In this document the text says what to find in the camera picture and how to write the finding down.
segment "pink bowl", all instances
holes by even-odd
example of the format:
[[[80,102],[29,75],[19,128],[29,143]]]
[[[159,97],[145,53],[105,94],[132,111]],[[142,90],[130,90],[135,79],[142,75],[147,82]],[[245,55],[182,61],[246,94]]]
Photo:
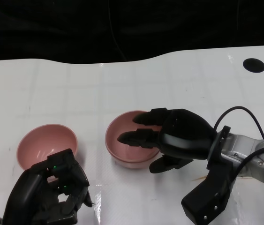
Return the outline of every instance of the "pink bowl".
[[[144,149],[131,147],[120,143],[117,138],[120,134],[128,131],[136,131],[138,128],[152,128],[159,131],[161,127],[145,126],[133,122],[133,118],[144,111],[130,111],[115,118],[109,125],[106,132],[106,147],[115,161],[127,168],[145,168],[154,161],[159,153],[158,148]]]
[[[47,124],[24,136],[17,148],[17,161],[26,170],[65,149],[71,149],[76,155],[77,147],[77,138],[71,129],[60,124]]]

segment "white tabletop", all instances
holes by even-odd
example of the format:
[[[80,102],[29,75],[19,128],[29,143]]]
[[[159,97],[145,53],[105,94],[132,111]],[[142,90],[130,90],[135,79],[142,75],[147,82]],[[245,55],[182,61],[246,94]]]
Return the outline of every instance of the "white tabletop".
[[[191,225],[181,200],[208,173],[207,162],[162,174],[122,168],[106,150],[106,128],[123,112],[158,107],[189,109],[213,126],[223,111],[243,105],[264,130],[264,72],[245,70],[247,58],[264,62],[264,46],[173,52],[128,63],[0,61],[0,217],[23,172],[16,160],[21,138],[37,126],[59,123],[78,137],[96,204],[81,207],[78,224]],[[219,128],[224,125],[261,138],[245,112],[229,114]],[[237,179],[226,210],[211,224],[264,225],[264,184]]]

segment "robotic arm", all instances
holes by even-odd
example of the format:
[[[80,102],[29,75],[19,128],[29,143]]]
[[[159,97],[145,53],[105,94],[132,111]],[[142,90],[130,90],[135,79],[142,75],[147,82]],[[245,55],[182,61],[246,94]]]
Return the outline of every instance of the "robotic arm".
[[[51,176],[57,179],[48,182]],[[9,196],[2,224],[76,224],[81,205],[92,207],[88,186],[71,149],[48,156],[22,173]],[[58,196],[63,193],[68,198],[59,202]]]
[[[180,169],[193,159],[208,160],[206,179],[181,202],[196,225],[209,224],[226,208],[236,176],[250,176],[264,183],[264,139],[231,134],[227,126],[217,133],[203,118],[185,109],[152,109],[133,121],[162,126],[160,132],[138,129],[118,137],[119,142],[130,146],[160,149],[164,155],[150,165],[151,173]]]

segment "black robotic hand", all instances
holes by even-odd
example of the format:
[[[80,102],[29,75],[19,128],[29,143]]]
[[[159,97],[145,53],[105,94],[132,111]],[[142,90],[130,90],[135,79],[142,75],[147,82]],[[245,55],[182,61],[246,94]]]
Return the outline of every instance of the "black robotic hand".
[[[55,176],[57,180],[48,182]],[[92,207],[88,179],[71,149],[47,157],[23,172],[8,199],[3,225],[73,225],[84,203]],[[68,195],[59,202],[58,195]]]
[[[118,141],[143,148],[157,147],[164,155],[150,165],[151,173],[161,173],[181,167],[193,159],[205,160],[217,132],[202,117],[185,109],[152,109],[133,119],[144,125],[162,129],[138,129],[121,134]]]

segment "black cable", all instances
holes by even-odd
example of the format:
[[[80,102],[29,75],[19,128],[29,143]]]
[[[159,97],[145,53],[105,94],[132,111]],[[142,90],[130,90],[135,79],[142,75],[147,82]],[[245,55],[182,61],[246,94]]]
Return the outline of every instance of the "black cable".
[[[242,110],[246,111],[246,112],[247,112],[247,113],[253,118],[253,120],[255,121],[255,123],[256,123],[256,125],[257,125],[257,127],[258,127],[258,129],[259,129],[259,131],[260,131],[260,133],[261,133],[262,138],[264,139],[264,133],[263,133],[263,130],[262,130],[262,128],[261,128],[261,126],[260,126],[258,120],[256,119],[256,117],[254,116],[254,114],[253,114],[250,110],[248,110],[247,108],[245,108],[245,107],[243,107],[243,106],[235,106],[235,107],[232,107],[232,108],[228,109],[227,111],[225,111],[225,112],[220,116],[220,118],[217,120],[217,122],[215,123],[214,130],[216,131],[216,130],[217,130],[217,127],[218,127],[219,123],[222,121],[222,119],[223,119],[223,118],[224,118],[229,112],[231,112],[231,111],[233,111],[233,110],[235,110],[235,109],[242,109]]]
[[[248,155],[241,163],[240,165],[237,167],[235,174],[233,175],[231,180],[235,180],[237,178],[237,175],[240,173],[240,171],[244,168],[244,166],[250,161],[252,160],[253,157],[259,156],[264,154],[264,148],[261,148],[255,152],[253,152],[252,154]]]
[[[127,60],[126,56],[123,54],[121,48],[119,48],[119,45],[118,45],[118,43],[116,41],[116,38],[115,38],[115,35],[114,35],[114,32],[113,32],[113,26],[112,26],[112,21],[111,21],[110,0],[108,0],[108,14],[109,14],[109,23],[110,23],[110,29],[111,29],[112,39],[113,39],[113,41],[114,41],[114,43],[116,45],[117,50],[119,51],[119,53],[120,53],[120,55],[122,57],[122,59],[125,62],[127,62],[128,60]]]

